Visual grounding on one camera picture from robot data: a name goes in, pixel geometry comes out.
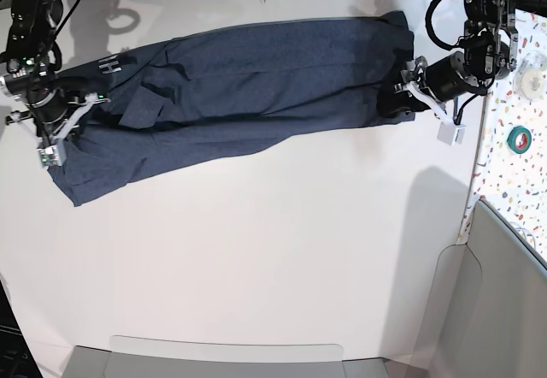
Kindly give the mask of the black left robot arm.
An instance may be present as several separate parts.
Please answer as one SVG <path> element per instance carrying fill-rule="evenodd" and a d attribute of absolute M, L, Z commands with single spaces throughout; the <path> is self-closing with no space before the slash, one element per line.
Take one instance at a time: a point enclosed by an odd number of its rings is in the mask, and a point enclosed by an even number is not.
<path fill-rule="evenodd" d="M 402 113 L 431 110 L 440 120 L 459 127 L 466 104 L 488 94 L 496 80 L 517 67 L 519 35 L 516 0 L 462 0 L 467 19 L 462 36 L 454 44 L 444 42 L 432 23 L 443 0 L 432 0 L 425 14 L 425 29 L 431 41 L 449 55 L 430 64 L 420 56 L 411 69 L 403 70 L 390 93 L 379 99 L 377 110 L 385 118 Z"/>

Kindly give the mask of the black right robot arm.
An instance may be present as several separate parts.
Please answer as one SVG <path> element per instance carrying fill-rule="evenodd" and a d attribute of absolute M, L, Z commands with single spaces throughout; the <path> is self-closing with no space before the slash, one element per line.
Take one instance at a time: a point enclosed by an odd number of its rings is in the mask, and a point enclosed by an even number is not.
<path fill-rule="evenodd" d="M 11 26 L 1 53 L 1 91 L 23 103 L 8 124 L 33 120 L 38 148 L 61 145 L 91 106 L 108 98 L 105 82 L 85 76 L 62 76 L 57 37 L 67 24 L 62 0 L 12 0 Z"/>

